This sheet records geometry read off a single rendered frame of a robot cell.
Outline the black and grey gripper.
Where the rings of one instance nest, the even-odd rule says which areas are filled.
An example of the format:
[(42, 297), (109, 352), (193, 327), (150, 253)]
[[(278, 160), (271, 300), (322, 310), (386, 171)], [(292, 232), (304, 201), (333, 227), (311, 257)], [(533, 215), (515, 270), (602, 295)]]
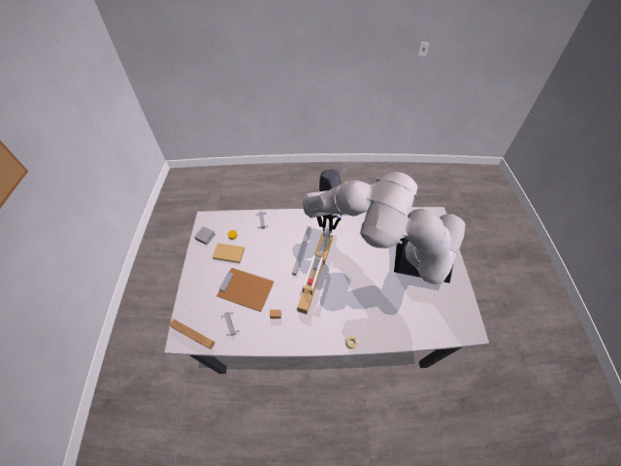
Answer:
[[(333, 218), (337, 217), (337, 220), (335, 222), (335, 224), (333, 225)], [(327, 218), (329, 219), (329, 236), (328, 238), (330, 238), (331, 233), (332, 233), (332, 229), (335, 230), (339, 221), (342, 219), (342, 215), (337, 215), (337, 216), (332, 216), (332, 215), (327, 215), (327, 216), (323, 216), (323, 222), (322, 222), (322, 218), (321, 216), (317, 216), (317, 221), (319, 226), (323, 228), (323, 237), (326, 233), (326, 221)]]

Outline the beige roll of masking tape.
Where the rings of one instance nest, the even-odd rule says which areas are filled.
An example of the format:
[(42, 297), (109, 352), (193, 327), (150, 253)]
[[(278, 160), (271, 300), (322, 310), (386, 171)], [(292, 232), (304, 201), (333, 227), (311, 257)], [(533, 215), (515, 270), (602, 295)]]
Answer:
[[(353, 341), (353, 342), (354, 342), (354, 345), (351, 345), (351, 344), (349, 343), (349, 341)], [(358, 345), (358, 340), (357, 340), (357, 338), (355, 338), (355, 337), (353, 337), (353, 336), (350, 336), (350, 337), (348, 337), (348, 338), (347, 338), (347, 340), (346, 340), (346, 342), (345, 342), (345, 343), (346, 343), (346, 346), (347, 346), (349, 349), (355, 349), (355, 348), (357, 347), (357, 345)]]

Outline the brown wooden stick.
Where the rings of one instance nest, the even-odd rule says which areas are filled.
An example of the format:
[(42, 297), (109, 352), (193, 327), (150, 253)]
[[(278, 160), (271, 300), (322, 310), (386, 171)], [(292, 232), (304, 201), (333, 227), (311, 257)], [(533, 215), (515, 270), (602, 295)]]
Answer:
[(175, 328), (177, 331), (181, 332), (183, 335), (189, 337), (190, 339), (196, 341), (197, 343), (205, 346), (208, 349), (212, 349), (215, 342), (206, 336), (196, 332), (195, 330), (187, 327), (186, 325), (180, 323), (179, 321), (173, 319), (170, 326)]

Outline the brown flat board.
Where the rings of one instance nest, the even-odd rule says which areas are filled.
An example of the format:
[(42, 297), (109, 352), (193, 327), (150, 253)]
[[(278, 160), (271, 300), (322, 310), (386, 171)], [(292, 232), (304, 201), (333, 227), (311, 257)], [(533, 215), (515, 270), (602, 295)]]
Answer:
[(231, 268), (217, 297), (261, 312), (274, 281)]

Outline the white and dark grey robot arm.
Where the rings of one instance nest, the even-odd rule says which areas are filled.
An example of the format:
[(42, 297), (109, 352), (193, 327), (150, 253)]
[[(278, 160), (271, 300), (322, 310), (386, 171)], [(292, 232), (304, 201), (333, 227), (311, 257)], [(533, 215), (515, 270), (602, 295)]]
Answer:
[(304, 212), (310, 218), (367, 212), (360, 234), (369, 245), (387, 249), (408, 239), (406, 259), (419, 276), (427, 283), (443, 283), (462, 244), (466, 223), (452, 214), (438, 217), (424, 209), (410, 212), (418, 186), (404, 173), (388, 173), (376, 181), (341, 184), (338, 171), (325, 170), (319, 192), (305, 195)]

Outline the tan rectangular block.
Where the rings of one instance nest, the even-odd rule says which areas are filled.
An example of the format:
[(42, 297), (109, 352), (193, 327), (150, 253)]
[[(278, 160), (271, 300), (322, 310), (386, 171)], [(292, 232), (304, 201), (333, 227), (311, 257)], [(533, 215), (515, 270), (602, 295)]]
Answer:
[(212, 259), (240, 263), (245, 247), (217, 243)]

